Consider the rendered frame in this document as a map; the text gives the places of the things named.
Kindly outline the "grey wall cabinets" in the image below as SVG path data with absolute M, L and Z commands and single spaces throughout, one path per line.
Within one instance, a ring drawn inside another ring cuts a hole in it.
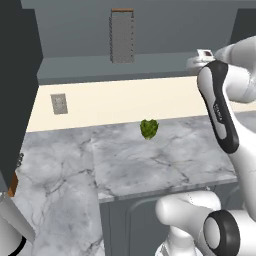
M 21 0 L 36 13 L 39 82 L 62 84 L 186 76 L 198 49 L 256 34 L 256 0 Z M 110 61 L 109 16 L 132 8 L 135 61 Z

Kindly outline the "dark tall cabinet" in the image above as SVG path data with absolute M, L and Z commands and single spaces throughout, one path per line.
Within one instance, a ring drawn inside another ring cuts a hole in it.
M 35 11 L 0 0 L 0 192 L 12 183 L 43 60 Z

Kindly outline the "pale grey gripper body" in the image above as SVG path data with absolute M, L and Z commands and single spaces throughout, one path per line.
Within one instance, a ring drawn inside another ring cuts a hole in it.
M 191 76 L 196 76 L 205 65 L 214 60 L 214 57 L 192 57 L 187 60 L 186 69 Z

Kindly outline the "grey wall socket plate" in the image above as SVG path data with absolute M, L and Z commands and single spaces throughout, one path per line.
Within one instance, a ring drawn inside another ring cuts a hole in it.
M 53 112 L 55 115 L 67 114 L 67 101 L 65 94 L 51 94 Z

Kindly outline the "brown wooden block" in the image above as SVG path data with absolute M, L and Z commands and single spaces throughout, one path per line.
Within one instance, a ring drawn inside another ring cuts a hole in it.
M 12 181 L 11 181 L 11 185 L 10 185 L 9 190 L 8 190 L 8 195 L 10 197 L 15 196 L 17 186 L 18 186 L 18 178 L 17 178 L 16 172 L 14 172 L 13 177 L 12 177 Z

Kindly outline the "grey metal box grater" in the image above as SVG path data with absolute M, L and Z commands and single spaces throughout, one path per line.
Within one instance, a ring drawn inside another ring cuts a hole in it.
M 110 60 L 115 64 L 135 59 L 135 17 L 133 8 L 112 8 L 109 17 Z

